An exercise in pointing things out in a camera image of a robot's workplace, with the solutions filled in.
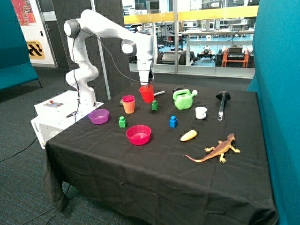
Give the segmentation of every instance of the green watering can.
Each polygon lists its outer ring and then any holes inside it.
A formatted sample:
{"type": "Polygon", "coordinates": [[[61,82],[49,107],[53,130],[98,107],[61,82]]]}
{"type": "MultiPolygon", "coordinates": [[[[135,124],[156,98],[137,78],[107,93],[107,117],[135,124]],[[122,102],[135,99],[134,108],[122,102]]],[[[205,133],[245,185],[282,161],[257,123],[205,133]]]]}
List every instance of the green watering can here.
{"type": "Polygon", "coordinates": [[[173,99],[177,109],[189,109],[193,104],[193,97],[196,96],[198,92],[196,90],[191,92],[188,89],[178,90],[174,92],[173,99]]]}

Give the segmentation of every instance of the yellow railing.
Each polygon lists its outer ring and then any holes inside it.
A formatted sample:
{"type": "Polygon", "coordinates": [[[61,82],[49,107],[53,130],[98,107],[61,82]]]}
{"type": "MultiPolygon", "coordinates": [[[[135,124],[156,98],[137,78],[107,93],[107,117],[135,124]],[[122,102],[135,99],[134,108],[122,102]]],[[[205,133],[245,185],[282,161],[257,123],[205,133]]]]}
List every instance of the yellow railing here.
{"type": "MultiPolygon", "coordinates": [[[[223,18],[238,18],[238,17],[256,17],[258,6],[246,7],[228,7],[216,8],[206,10],[195,10],[187,12],[179,12],[178,20],[205,20],[205,19],[223,19],[223,18]]],[[[173,12],[170,13],[157,13],[148,15],[127,15],[124,17],[125,24],[133,23],[157,23],[174,21],[175,16],[173,12]]]]}

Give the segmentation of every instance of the black ladle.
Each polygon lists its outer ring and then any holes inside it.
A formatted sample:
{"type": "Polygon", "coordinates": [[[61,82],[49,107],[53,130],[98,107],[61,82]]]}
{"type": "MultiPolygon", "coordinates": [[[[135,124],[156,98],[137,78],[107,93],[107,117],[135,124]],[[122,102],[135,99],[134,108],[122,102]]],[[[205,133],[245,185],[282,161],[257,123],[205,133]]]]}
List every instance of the black ladle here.
{"type": "Polygon", "coordinates": [[[222,120],[223,119],[224,102],[228,101],[230,99],[230,95],[226,91],[220,91],[216,95],[216,97],[217,97],[217,99],[221,100],[221,106],[220,106],[219,114],[217,116],[217,120],[222,120]]]}

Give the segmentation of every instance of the yellow sign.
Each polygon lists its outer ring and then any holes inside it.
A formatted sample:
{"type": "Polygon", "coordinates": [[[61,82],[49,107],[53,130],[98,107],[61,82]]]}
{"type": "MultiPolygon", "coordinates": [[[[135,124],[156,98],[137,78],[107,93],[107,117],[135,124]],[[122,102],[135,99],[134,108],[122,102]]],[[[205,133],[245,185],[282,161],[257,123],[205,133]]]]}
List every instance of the yellow sign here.
{"type": "Polygon", "coordinates": [[[31,60],[44,60],[45,54],[39,41],[26,41],[29,58],[31,60]]]}
{"type": "MultiPolygon", "coordinates": [[[[178,20],[186,21],[186,20],[207,20],[207,19],[256,17],[257,11],[258,11],[258,6],[193,10],[193,11],[187,11],[187,12],[178,12],[178,20]]],[[[157,22],[169,22],[169,21],[174,21],[174,20],[175,20],[174,12],[124,16],[125,24],[157,23],[157,22]]]]}

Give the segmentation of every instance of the teal partition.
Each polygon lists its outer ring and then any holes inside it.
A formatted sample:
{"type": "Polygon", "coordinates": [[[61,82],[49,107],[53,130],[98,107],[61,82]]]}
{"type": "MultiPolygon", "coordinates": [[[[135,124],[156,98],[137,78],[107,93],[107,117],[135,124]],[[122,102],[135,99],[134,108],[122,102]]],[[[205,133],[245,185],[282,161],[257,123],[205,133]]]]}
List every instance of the teal partition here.
{"type": "Polygon", "coordinates": [[[261,0],[253,41],[257,91],[279,224],[300,224],[300,4],[261,0]]]}
{"type": "Polygon", "coordinates": [[[38,79],[11,0],[0,7],[0,90],[38,79]]]}

